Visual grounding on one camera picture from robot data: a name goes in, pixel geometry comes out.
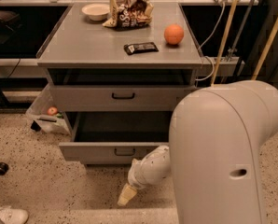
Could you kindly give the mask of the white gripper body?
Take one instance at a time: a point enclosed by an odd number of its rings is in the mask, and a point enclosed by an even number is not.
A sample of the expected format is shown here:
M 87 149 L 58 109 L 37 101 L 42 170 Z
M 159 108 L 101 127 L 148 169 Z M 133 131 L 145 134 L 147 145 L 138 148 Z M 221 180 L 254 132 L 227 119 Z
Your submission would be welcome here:
M 141 160 L 133 159 L 128 182 L 135 189 L 158 185 L 171 172 L 170 150 L 159 146 Z

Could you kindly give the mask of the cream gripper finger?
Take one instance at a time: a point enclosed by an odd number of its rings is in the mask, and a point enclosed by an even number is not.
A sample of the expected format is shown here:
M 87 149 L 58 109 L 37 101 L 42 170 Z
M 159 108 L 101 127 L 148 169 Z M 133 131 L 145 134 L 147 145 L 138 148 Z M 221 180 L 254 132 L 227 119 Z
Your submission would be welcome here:
M 118 205 L 126 206 L 128 202 L 137 194 L 137 189 L 126 183 L 118 197 Z

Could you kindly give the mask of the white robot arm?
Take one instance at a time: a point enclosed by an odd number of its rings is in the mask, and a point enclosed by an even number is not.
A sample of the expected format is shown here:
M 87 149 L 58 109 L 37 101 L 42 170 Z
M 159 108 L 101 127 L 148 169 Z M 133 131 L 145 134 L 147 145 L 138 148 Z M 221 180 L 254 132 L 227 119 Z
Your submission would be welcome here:
M 118 205 L 166 176 L 179 224 L 266 224 L 259 149 L 278 132 L 278 90 L 245 80 L 186 96 L 175 108 L 169 143 L 132 162 Z

